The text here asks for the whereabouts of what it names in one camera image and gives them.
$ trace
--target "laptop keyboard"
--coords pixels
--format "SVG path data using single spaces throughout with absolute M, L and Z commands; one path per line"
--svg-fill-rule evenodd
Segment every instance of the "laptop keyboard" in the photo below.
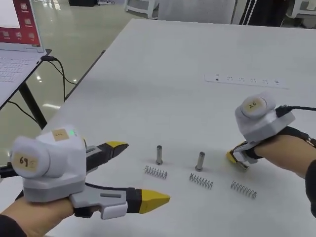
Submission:
M 30 63 L 28 60 L 0 58 L 0 82 L 16 82 L 17 76 Z

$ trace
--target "coil spring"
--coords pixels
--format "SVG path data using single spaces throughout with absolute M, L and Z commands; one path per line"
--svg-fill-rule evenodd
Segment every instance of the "coil spring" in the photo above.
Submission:
M 231 184 L 231 189 L 236 190 L 237 192 L 240 192 L 244 195 L 246 195 L 247 197 L 250 197 L 252 199 L 255 199 L 257 197 L 257 192 L 253 191 L 252 189 L 237 183 L 235 180 L 232 182 Z
M 157 169 L 157 168 L 153 168 L 150 167 L 148 165 L 146 165 L 145 169 L 144 169 L 146 174 L 150 174 L 152 176 L 161 178 L 161 179 L 166 179 L 167 178 L 167 171 L 161 170 L 161 169 Z
M 196 183 L 196 184 L 199 184 L 207 189 L 211 189 L 213 186 L 213 182 L 210 182 L 209 180 L 204 179 L 202 177 L 199 177 L 193 173 L 190 174 L 189 180 Z

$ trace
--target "tiled floor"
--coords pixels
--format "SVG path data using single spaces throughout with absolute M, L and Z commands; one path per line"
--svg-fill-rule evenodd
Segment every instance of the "tiled floor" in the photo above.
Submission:
M 122 5 L 69 7 L 68 0 L 36 0 L 33 2 L 43 44 L 53 49 L 61 60 L 68 80 L 79 80 L 103 49 L 110 46 L 131 18 Z M 63 104 L 63 84 L 58 72 L 48 63 L 42 64 L 28 80 L 28 85 L 47 120 Z M 66 85 L 67 92 L 72 85 Z M 19 93 L 12 98 L 30 112 Z M 14 105 L 0 111 L 0 164 L 5 163 L 18 135 L 35 137 L 40 128 Z

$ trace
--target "paper sticker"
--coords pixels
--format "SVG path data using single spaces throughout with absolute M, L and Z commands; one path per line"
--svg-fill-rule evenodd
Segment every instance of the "paper sticker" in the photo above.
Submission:
M 253 100 L 249 100 L 249 102 L 245 103 L 243 107 L 247 112 L 253 112 L 263 106 L 261 100 L 259 98 L 255 98 Z
M 52 131 L 52 133 L 56 142 L 69 139 L 69 136 L 65 129 L 54 130 Z
M 22 153 L 15 153 L 13 158 L 13 167 L 36 172 L 38 167 L 38 159 Z

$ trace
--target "hand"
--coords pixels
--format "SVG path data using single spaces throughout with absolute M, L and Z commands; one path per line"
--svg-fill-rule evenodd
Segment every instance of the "hand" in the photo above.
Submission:
M 43 237 L 73 213 L 74 209 L 68 198 L 47 203 L 30 203 L 22 197 L 2 215 L 15 220 L 27 236 Z
M 316 159 L 316 149 L 304 140 L 280 135 L 275 139 L 255 147 L 258 156 L 266 158 L 271 163 L 295 172 L 304 178 L 311 162 Z

